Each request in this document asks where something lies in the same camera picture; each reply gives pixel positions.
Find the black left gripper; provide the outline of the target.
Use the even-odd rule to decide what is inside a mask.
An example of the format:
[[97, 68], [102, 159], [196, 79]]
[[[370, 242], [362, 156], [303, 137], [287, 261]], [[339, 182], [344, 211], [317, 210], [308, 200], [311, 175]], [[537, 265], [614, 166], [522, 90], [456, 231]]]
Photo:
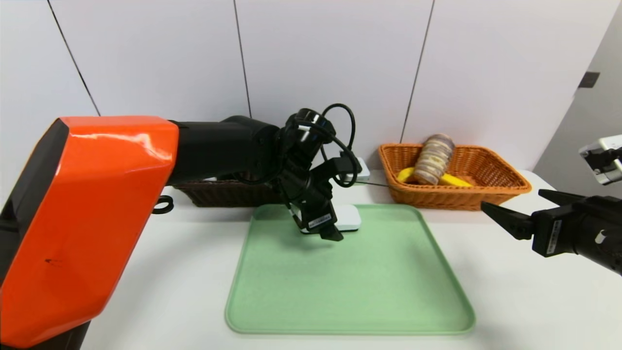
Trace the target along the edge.
[[339, 242], [344, 236], [339, 231], [331, 202], [333, 186], [328, 181], [293, 180], [293, 217], [298, 228], [318, 233], [325, 241]]

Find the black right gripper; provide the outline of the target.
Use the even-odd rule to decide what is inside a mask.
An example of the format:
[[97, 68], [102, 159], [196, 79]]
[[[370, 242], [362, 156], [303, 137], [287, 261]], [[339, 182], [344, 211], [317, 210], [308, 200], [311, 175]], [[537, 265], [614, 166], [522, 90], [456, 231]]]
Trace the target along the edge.
[[531, 216], [481, 202], [481, 211], [518, 241], [533, 236], [533, 251], [543, 257], [575, 253], [621, 274], [621, 200], [540, 189], [538, 195], [558, 205]]

